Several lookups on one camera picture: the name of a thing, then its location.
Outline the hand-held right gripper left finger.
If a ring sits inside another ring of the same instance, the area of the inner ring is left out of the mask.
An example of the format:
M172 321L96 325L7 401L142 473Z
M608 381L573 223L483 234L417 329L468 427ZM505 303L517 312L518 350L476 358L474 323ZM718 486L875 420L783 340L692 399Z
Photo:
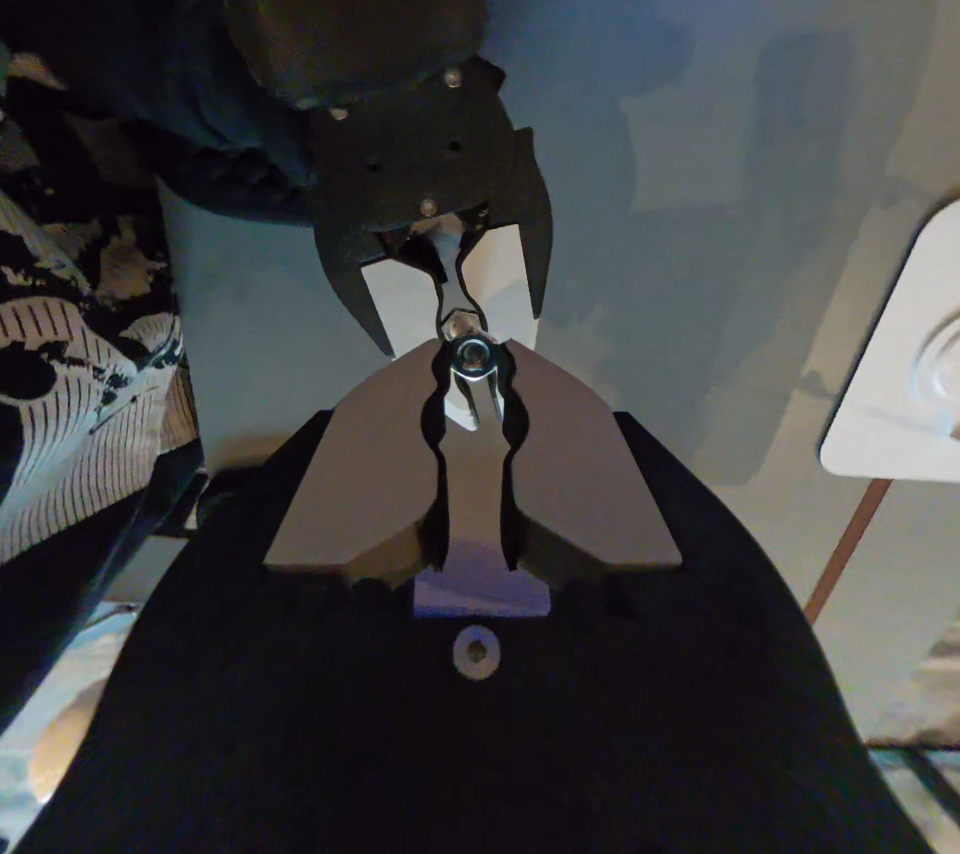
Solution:
M422 415L440 350L422 343L335 406L263 559L268 570L405 582L429 565L421 530L440 462Z

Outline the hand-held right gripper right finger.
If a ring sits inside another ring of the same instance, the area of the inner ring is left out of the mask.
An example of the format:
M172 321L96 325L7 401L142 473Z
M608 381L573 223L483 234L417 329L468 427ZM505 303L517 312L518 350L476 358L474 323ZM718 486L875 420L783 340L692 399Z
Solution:
M611 408L515 340L500 348L501 547L539 580L668 571L681 553Z

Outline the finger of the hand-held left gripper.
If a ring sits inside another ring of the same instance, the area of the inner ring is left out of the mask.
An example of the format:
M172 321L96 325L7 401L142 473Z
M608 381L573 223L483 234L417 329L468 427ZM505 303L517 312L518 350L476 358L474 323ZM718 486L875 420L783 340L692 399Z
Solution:
M518 225L486 230L462 259L464 293L486 319L486 332L499 342L516 341L534 350L534 318L522 237Z
M427 269L395 259L362 267L362 276L390 343L390 357L398 360L424 343L444 340L442 321L457 308L477 312L462 288L457 254L439 256L439 265Z

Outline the steel hex bolt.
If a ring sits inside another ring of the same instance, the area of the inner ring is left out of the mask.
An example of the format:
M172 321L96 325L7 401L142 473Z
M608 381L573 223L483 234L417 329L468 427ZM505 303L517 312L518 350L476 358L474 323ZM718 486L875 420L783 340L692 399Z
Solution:
M462 380L485 380L498 371L498 343L485 332L473 331L448 344L450 369Z

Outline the person's printed black shirt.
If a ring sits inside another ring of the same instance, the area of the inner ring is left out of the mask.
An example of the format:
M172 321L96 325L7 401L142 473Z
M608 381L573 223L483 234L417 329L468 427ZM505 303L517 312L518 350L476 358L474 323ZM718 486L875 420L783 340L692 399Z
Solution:
M85 122L2 45L2 564L198 439L157 189L104 176Z

